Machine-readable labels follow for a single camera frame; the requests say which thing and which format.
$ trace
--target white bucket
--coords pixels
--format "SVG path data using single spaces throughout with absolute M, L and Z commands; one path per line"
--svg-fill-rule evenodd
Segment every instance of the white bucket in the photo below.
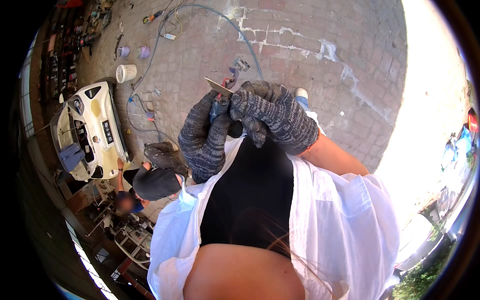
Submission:
M 120 65 L 117 67 L 117 81 L 119 84 L 135 79 L 135 77 L 137 77 L 136 65 Z

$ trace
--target license plate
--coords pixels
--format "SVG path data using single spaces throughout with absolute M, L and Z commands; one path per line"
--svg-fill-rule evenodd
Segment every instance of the license plate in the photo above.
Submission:
M 103 125 L 103 132 L 105 133 L 105 137 L 107 138 L 107 143 L 111 144 L 113 143 L 113 136 L 112 136 L 112 130 L 110 129 L 110 123 L 107 121 L 102 122 Z

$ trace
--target white shoe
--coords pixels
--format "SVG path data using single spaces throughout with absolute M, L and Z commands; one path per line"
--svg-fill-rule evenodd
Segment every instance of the white shoe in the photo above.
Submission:
M 299 87 L 298 89 L 295 90 L 295 97 L 305 97 L 308 100 L 308 93 L 307 90 L 304 88 Z

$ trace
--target hand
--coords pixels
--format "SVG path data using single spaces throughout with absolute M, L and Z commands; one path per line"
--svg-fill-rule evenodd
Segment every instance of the hand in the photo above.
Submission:
M 120 157 L 117 158 L 117 166 L 119 169 L 123 169 L 123 160 Z
M 193 106 L 179 135 L 180 149 L 196 183 L 207 182 L 225 164 L 224 146 L 231 118 L 225 111 L 210 124 L 210 108 L 217 95 L 212 90 Z
M 279 84 L 245 82 L 232 96 L 230 115 L 233 120 L 242 121 L 257 147 L 263 145 L 268 134 L 285 152 L 299 155 L 318 140 L 315 121 Z M 269 130 L 258 120 L 263 121 Z

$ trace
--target woman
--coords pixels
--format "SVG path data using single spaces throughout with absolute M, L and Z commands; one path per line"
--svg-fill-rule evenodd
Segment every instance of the woman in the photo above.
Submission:
M 148 282 L 157 299 L 377 299 L 399 231 L 388 192 L 322 134 L 305 90 L 246 82 L 230 115 L 190 111 L 179 143 L 197 185 L 158 217 Z

